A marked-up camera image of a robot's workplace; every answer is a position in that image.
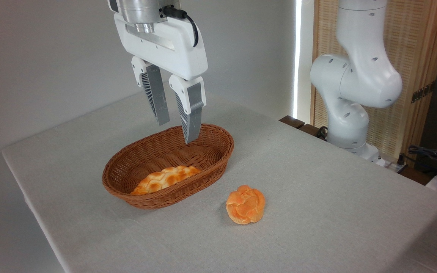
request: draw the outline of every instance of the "bread loaf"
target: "bread loaf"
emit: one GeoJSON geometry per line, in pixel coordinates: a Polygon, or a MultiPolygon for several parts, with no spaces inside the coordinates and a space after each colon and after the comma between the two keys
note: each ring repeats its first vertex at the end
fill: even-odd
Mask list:
{"type": "Polygon", "coordinates": [[[200,173],[200,170],[194,166],[165,168],[162,171],[150,173],[146,178],[139,182],[137,187],[133,192],[130,193],[130,195],[141,195],[156,192],[171,185],[175,185],[176,183],[197,173],[200,173]]]}
{"type": "Polygon", "coordinates": [[[248,185],[230,193],[225,207],[230,219],[238,224],[256,223],[264,215],[266,199],[259,190],[248,185]]]}

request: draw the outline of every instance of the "wicker basket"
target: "wicker basket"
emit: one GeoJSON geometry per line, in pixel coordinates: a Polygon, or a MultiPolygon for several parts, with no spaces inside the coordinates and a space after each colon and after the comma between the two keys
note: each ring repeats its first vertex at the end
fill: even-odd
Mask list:
{"type": "Polygon", "coordinates": [[[232,136],[219,126],[202,124],[198,139],[188,145],[181,126],[173,127],[122,148],[105,166],[102,183],[109,193],[132,206],[158,209],[215,183],[223,175],[232,150],[232,136]],[[148,174],[178,165],[194,166],[201,173],[157,192],[129,194],[148,174]]]}

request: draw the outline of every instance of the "table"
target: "table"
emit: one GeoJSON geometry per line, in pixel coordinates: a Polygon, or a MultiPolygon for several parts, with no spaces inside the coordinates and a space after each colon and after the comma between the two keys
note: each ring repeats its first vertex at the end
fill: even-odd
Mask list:
{"type": "Polygon", "coordinates": [[[110,195],[102,170],[158,127],[144,93],[3,149],[28,206],[67,272],[432,272],[437,192],[211,93],[203,122],[235,150],[220,180],[157,210],[110,195]],[[225,201],[239,185],[266,197],[258,223],[225,201]]]}

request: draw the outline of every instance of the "white robotic arm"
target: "white robotic arm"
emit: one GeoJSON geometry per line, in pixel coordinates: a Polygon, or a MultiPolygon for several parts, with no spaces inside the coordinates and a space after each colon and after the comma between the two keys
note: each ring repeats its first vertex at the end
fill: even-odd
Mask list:
{"type": "Polygon", "coordinates": [[[311,82],[328,112],[328,142],[372,162],[378,150],[366,143],[369,116],[360,104],[385,108],[402,91],[402,79],[385,53],[387,0],[339,0],[336,37],[348,56],[326,54],[311,68],[311,82]]]}
{"type": "Polygon", "coordinates": [[[206,105],[203,74],[208,69],[201,33],[179,0],[108,0],[137,85],[144,88],[159,123],[170,121],[160,68],[173,75],[185,142],[195,140],[206,105]]]}

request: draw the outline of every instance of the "bread roll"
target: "bread roll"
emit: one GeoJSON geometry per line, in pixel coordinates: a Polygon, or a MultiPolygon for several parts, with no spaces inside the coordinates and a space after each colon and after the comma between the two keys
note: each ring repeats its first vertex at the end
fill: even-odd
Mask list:
{"type": "Polygon", "coordinates": [[[165,168],[162,171],[150,173],[146,178],[141,180],[137,187],[130,195],[142,195],[156,192],[163,188],[189,178],[192,175],[200,173],[200,170],[194,166],[178,166],[165,168]]]}
{"type": "Polygon", "coordinates": [[[248,185],[230,193],[225,207],[230,219],[238,224],[256,223],[264,215],[266,199],[259,190],[248,185]]]}

